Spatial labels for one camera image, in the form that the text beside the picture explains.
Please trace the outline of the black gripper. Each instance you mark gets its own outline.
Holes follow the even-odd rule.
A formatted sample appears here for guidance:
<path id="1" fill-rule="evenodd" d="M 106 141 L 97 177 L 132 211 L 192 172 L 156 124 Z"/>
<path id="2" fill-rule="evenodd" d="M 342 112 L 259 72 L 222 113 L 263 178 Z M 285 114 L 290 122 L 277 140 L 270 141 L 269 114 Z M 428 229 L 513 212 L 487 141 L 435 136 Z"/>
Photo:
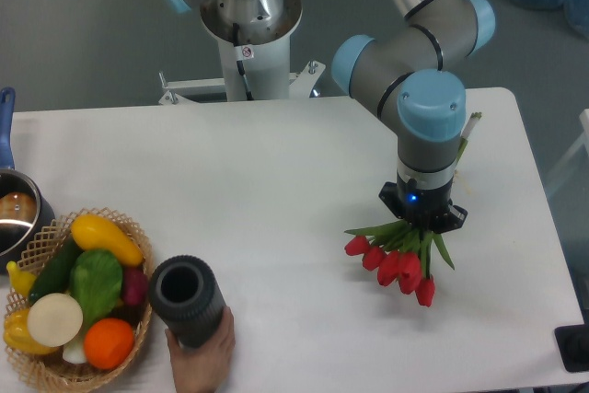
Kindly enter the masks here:
<path id="1" fill-rule="evenodd" d="M 398 219 L 423 231 L 445 233 L 463 226 L 468 211 L 451 200 L 452 181 L 436 189 L 419 189 L 415 179 L 386 182 L 380 200 Z"/>

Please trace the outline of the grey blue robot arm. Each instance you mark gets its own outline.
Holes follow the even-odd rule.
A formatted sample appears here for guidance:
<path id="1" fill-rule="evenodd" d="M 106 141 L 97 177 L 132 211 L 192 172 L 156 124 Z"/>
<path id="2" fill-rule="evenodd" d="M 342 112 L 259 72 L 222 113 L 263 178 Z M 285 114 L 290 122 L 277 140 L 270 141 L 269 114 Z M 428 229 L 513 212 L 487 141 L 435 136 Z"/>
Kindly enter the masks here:
<path id="1" fill-rule="evenodd" d="M 231 101 L 286 98 L 290 37 L 301 0 L 166 0 L 197 10 L 216 39 Z M 467 212 L 452 203 L 466 90 L 448 67 L 485 45 L 495 30 L 486 0 L 393 0 L 407 27 L 388 42 L 366 35 L 337 50 L 339 88 L 398 138 L 397 177 L 380 199 L 398 218 L 437 234 L 461 227 Z"/>

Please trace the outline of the bare human hand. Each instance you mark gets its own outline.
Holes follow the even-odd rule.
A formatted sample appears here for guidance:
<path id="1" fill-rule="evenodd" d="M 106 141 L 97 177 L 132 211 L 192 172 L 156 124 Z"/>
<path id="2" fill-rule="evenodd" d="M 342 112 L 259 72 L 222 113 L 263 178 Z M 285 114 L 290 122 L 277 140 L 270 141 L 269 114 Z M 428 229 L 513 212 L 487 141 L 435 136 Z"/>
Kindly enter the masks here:
<path id="1" fill-rule="evenodd" d="M 234 315 L 226 306 L 215 334 L 196 350 L 185 350 L 165 329 L 169 359 L 177 392 L 216 392 L 226 381 L 236 345 Z"/>

